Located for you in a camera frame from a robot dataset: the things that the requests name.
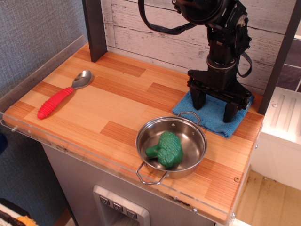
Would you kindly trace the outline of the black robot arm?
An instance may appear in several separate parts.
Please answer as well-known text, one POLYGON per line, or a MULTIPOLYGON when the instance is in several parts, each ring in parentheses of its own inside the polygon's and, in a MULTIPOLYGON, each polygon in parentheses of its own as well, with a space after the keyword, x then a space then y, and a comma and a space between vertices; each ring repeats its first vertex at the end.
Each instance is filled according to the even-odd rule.
POLYGON ((209 54, 207 71, 188 71, 188 86, 195 109, 199 110, 210 95, 226 102, 223 121, 231 122, 239 110, 246 109, 251 92, 241 85, 237 76, 241 57, 251 64, 246 50, 251 38, 247 30, 247 12, 238 0, 174 0, 174 8, 193 25, 207 28, 209 54))

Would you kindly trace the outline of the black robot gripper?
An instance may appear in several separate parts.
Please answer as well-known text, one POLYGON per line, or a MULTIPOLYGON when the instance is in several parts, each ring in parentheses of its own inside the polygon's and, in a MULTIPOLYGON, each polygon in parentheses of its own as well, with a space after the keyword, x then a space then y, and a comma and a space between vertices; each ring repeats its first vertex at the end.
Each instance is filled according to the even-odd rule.
POLYGON ((201 109, 206 95, 210 95, 227 103, 223 122, 231 122, 238 110, 246 109, 252 95, 238 82, 237 74, 237 65, 222 69, 209 66, 207 71, 189 70, 188 86, 194 108, 201 109))

